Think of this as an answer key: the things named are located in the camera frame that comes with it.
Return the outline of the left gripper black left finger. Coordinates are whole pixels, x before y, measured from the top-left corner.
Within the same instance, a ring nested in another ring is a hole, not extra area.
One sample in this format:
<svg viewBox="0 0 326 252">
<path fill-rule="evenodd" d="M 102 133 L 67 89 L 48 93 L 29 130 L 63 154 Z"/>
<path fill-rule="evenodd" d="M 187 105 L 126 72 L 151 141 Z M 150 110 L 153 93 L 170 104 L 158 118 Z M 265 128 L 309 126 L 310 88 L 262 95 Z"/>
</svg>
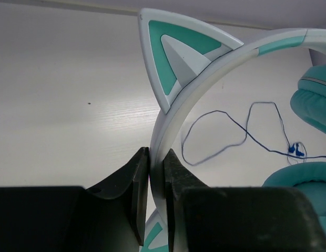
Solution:
<svg viewBox="0 0 326 252">
<path fill-rule="evenodd" d="M 138 251 L 149 150 L 90 188 L 0 187 L 0 251 Z"/>
</svg>

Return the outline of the teal cat-ear headphones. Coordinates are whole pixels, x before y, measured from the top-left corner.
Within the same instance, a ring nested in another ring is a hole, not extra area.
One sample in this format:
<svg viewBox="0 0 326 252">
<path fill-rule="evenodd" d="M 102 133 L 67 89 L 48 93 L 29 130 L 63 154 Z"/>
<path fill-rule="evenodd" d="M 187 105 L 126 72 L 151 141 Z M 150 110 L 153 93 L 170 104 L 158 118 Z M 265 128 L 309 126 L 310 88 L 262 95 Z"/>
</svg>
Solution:
<svg viewBox="0 0 326 252">
<path fill-rule="evenodd" d="M 164 159 L 191 109 L 217 81 L 251 58 L 292 47 L 326 55 L 326 29 L 269 30 L 244 43 L 200 20 L 150 8 L 139 12 L 138 25 L 148 78 L 160 106 L 149 148 L 156 209 L 146 223 L 141 250 L 170 251 Z M 306 156 L 302 163 L 273 173 L 261 187 L 301 190 L 326 231 L 326 156 Z"/>
</svg>

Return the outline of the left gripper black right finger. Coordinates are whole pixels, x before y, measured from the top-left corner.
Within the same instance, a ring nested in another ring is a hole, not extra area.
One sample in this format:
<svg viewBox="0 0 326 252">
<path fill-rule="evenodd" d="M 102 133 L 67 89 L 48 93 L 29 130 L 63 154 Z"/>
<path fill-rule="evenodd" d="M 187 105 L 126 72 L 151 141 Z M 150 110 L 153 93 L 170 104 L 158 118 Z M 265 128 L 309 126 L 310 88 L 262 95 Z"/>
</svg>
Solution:
<svg viewBox="0 0 326 252">
<path fill-rule="evenodd" d="M 326 231 L 295 187 L 209 187 L 173 150 L 164 159 L 170 251 L 326 251 Z"/>
</svg>

